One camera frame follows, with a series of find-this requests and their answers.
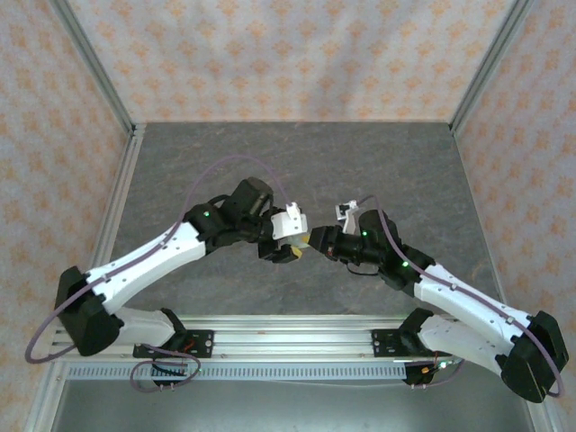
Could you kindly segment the small circuit board green LED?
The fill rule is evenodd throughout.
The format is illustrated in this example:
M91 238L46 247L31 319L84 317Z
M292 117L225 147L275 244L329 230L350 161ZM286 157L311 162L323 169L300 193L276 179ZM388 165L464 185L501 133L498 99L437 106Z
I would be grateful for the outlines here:
M452 363L453 363L453 361L450 361L450 360L435 361L432 363L424 363L419 368L419 370L424 375L434 375L437 372L446 369Z

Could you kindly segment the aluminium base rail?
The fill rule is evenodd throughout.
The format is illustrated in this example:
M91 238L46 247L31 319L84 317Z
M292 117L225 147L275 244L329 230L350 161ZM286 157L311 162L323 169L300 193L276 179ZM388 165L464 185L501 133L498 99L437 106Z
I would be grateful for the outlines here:
M174 324L160 311L123 311L124 325L91 360L131 359L133 347L166 342ZM214 331L214 362L364 361L374 356L374 329L398 329L405 319L361 315L182 317L187 329Z

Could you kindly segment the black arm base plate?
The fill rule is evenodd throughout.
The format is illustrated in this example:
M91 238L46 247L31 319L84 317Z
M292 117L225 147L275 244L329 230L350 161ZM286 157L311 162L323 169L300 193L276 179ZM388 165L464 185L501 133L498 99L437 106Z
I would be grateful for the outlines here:
M214 331L188 329L178 351L197 358L211 358L214 346Z
M407 354L398 329L374 329L371 333L374 357L400 357Z

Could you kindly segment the aluminium side frame rail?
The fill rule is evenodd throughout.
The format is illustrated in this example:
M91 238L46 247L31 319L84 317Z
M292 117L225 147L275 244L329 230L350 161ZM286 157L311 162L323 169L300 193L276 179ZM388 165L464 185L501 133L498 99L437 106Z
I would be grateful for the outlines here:
M147 124L136 124L121 156L88 268L109 262Z

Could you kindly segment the short aluminium frame post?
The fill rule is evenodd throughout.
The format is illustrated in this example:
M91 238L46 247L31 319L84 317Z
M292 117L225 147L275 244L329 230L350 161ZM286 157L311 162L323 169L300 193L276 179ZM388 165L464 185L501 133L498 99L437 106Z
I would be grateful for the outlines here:
M561 416L552 399L526 403L535 432L564 432Z
M40 381L24 432L50 432L58 411L66 383L67 364L62 361L51 363Z

